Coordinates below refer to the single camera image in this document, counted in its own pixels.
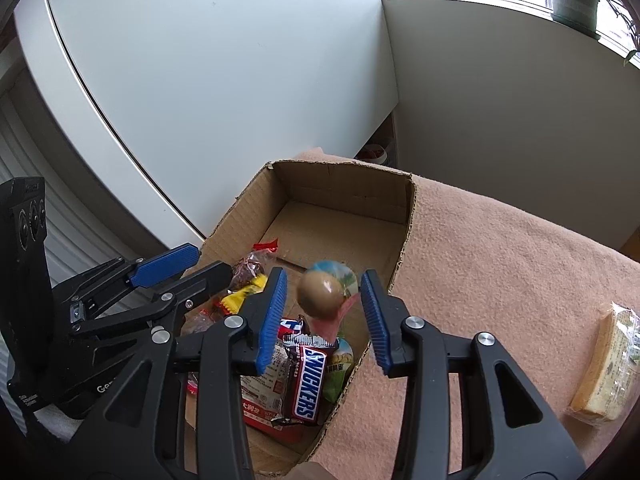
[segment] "egg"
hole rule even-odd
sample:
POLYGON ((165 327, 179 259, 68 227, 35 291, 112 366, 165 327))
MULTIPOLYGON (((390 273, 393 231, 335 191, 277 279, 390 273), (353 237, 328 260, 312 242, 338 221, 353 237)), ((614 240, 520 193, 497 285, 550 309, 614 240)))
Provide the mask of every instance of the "egg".
POLYGON ((308 316, 330 320, 344 303, 344 288, 338 279, 322 270, 309 270, 298 283, 298 304, 308 316))

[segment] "metal bolt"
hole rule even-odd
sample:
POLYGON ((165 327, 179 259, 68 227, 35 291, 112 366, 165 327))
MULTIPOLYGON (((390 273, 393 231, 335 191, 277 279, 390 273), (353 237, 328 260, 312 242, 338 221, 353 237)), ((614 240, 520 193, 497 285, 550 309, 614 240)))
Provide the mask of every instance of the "metal bolt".
POLYGON ((225 317, 225 326, 228 328, 238 328, 242 326, 242 323, 244 323, 244 319, 240 316, 225 317))
POLYGON ((478 334, 478 342, 484 346, 491 346, 495 343, 495 337, 488 332, 481 332, 478 334))
POLYGON ((424 320, 418 316, 409 316, 404 322, 409 328, 422 328, 424 326, 424 320))
POLYGON ((169 334, 167 330, 158 330, 151 336, 151 341, 160 345, 162 343, 166 343, 167 341, 169 341, 169 339, 171 339, 171 334, 169 334))

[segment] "pink cloth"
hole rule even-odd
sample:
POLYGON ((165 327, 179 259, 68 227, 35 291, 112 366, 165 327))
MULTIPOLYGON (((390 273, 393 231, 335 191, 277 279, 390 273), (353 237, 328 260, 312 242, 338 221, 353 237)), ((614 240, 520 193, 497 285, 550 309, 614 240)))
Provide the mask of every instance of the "pink cloth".
MULTIPOLYGON (((321 152, 301 158, 343 160, 321 152)), ((414 182, 414 224, 393 294, 443 332, 466 337, 492 332, 590 464, 623 417, 596 430, 562 412, 591 359, 606 304, 638 306, 640 265, 501 202, 418 176, 414 182)), ((311 460, 338 480, 388 480, 404 384, 385 378, 370 351, 311 460)), ((455 396, 452 414, 451 469, 456 470, 461 439, 455 396)))

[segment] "flower pot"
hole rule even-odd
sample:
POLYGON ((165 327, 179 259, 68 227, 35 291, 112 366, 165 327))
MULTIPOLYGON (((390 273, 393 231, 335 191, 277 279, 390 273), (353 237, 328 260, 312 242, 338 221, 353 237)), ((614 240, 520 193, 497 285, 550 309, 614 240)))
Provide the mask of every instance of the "flower pot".
POLYGON ((574 28, 596 40, 598 21, 598 0, 552 0, 554 12, 551 14, 555 22, 574 28))

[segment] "wrapped bread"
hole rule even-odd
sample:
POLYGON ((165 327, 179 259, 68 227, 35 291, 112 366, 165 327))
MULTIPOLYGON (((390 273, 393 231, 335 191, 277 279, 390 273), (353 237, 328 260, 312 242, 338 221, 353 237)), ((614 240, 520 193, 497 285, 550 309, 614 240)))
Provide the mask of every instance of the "wrapped bread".
POLYGON ((640 320, 615 303, 600 322, 591 363, 569 413, 592 426, 616 420, 632 397, 640 372, 640 320))

